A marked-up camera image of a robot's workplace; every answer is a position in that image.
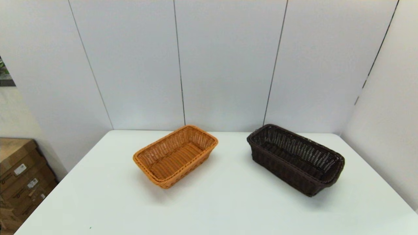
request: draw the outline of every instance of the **basket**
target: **basket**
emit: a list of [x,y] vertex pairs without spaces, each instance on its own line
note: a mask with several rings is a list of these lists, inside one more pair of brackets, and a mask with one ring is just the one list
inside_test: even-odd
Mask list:
[[186,125],[139,150],[133,160],[153,183],[168,189],[202,164],[217,144],[209,133]]
[[344,167],[339,153],[276,125],[261,127],[247,141],[255,162],[309,197],[333,185]]

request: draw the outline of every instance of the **brown cardboard box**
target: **brown cardboard box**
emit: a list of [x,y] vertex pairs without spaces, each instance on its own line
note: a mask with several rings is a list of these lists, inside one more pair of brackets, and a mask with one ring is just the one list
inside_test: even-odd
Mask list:
[[24,222],[38,205],[55,188],[56,182],[52,180],[47,187],[37,187],[31,192],[32,197],[26,197],[16,208],[0,208],[0,216],[4,220]]
[[23,176],[31,167],[41,161],[42,156],[39,155],[36,149],[32,150],[23,159],[17,162],[12,168],[0,175],[0,193],[5,191],[17,179]]
[[0,194],[0,207],[18,207],[21,200],[27,197],[35,186],[47,187],[54,178],[54,174],[43,160],[41,164],[32,167],[24,176]]
[[0,172],[3,174],[36,148],[30,139],[0,138]]
[[23,223],[15,222],[15,221],[9,221],[9,220],[0,220],[1,228],[5,228],[7,230],[17,231]]
[[0,235],[13,235],[13,234],[15,234],[15,231],[13,231],[13,230],[5,230],[5,229],[2,229],[0,231]]

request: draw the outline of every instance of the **white wall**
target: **white wall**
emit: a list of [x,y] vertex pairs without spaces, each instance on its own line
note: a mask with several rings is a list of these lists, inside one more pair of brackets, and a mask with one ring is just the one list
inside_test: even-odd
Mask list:
[[401,0],[342,138],[418,209],[418,1]]
[[70,3],[113,127],[183,126],[173,1]]
[[67,170],[16,87],[0,87],[0,137],[34,139],[58,180],[67,175]]
[[176,1],[186,124],[263,124],[286,0]]
[[0,53],[71,170],[112,130],[67,0],[0,0]]
[[290,0],[265,123],[341,134],[396,0]]

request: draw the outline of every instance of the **orange wicker basket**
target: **orange wicker basket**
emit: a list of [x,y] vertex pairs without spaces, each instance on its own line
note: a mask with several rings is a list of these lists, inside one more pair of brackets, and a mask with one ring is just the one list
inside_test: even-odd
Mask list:
[[186,125],[136,152],[134,162],[156,185],[168,189],[202,164],[218,140]]

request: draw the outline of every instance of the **white table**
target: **white table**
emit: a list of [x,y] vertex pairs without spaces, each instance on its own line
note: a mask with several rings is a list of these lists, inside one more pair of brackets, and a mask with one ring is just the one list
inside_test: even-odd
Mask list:
[[418,235],[418,215],[339,136],[303,134],[346,159],[338,182],[310,198],[251,159],[249,133],[212,132],[209,159],[170,189],[133,154],[168,131],[110,131],[16,235]]

